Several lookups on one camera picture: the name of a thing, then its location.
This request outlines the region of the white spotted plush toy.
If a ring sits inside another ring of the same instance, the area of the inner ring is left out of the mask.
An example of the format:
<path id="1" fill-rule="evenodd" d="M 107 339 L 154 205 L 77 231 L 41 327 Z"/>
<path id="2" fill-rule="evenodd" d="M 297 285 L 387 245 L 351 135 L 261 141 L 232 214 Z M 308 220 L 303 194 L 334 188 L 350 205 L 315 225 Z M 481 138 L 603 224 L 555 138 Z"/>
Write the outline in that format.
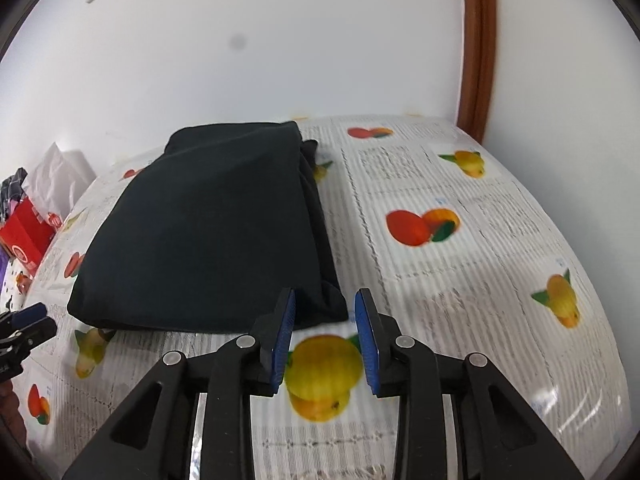
<path id="1" fill-rule="evenodd" d="M 22 271 L 8 272 L 1 285 L 0 310 L 2 314 L 22 310 L 32 278 Z"/>

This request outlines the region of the fruit print tablecloth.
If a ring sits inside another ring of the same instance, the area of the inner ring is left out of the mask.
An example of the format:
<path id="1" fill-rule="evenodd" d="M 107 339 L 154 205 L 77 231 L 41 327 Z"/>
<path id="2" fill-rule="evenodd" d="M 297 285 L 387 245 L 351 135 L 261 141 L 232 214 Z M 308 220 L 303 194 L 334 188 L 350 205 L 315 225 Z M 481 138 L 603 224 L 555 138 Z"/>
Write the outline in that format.
<path id="1" fill-rule="evenodd" d="M 486 354 L 588 479 L 631 437 L 623 364 L 601 301 L 560 231 L 512 174 L 449 122 L 316 119 L 319 194 L 346 298 L 360 288 L 435 352 Z M 36 463 L 61 478 L 167 351 L 199 356 L 220 335 L 101 334 L 66 309 L 75 263 L 148 151 L 101 174 L 43 259 L 29 302 L 58 323 L 14 382 Z"/>

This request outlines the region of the black sweatshirt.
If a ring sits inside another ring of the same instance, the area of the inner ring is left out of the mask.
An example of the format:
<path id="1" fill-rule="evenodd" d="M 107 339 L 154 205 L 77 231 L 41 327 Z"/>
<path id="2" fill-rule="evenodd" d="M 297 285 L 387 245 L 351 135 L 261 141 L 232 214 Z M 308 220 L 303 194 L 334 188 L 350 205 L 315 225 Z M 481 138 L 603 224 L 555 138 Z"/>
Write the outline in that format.
<path id="1" fill-rule="evenodd" d="M 242 333 L 295 294 L 296 328 L 348 317 L 295 122 L 183 128 L 93 237 L 67 310 L 114 330 Z"/>

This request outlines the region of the white Miniso plastic bag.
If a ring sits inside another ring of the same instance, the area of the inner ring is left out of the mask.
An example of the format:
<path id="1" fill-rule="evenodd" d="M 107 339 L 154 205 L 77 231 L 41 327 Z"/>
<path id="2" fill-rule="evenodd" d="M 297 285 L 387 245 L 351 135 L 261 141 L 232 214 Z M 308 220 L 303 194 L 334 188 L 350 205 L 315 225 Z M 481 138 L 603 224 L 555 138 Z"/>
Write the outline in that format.
<path id="1" fill-rule="evenodd" d="M 63 152 L 52 143 L 27 173 L 23 188 L 38 214 L 59 230 L 95 178 L 96 173 L 81 151 Z"/>

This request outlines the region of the brown wooden door frame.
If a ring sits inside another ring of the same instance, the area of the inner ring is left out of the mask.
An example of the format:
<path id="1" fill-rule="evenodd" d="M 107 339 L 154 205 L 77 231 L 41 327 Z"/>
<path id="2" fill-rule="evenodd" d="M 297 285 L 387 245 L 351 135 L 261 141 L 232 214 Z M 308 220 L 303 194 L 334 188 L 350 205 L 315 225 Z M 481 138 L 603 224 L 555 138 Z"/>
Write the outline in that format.
<path id="1" fill-rule="evenodd" d="M 497 0 L 463 0 L 463 54 L 457 126 L 482 143 L 497 57 Z"/>

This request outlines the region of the black plaid cloth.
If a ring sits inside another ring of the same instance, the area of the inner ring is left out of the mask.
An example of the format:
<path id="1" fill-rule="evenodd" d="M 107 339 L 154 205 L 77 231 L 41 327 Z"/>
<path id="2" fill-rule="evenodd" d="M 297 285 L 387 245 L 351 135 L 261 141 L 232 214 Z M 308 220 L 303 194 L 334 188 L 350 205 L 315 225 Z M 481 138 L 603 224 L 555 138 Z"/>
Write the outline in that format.
<path id="1" fill-rule="evenodd" d="M 27 177 L 27 171 L 17 168 L 14 174 L 4 179 L 1 183 L 1 223 L 6 223 L 11 217 L 12 211 L 21 203 L 26 193 L 23 182 Z"/>

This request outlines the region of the red paper shopping bag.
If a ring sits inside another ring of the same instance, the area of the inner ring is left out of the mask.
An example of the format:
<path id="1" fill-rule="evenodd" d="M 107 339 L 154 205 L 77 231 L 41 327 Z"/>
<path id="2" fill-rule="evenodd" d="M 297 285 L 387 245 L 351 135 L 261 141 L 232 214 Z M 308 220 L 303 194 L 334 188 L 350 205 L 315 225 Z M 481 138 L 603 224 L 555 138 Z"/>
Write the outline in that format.
<path id="1" fill-rule="evenodd" d="M 1 241 L 29 275 L 35 276 L 62 224 L 57 214 L 42 218 L 30 199 L 24 198 L 1 227 Z"/>

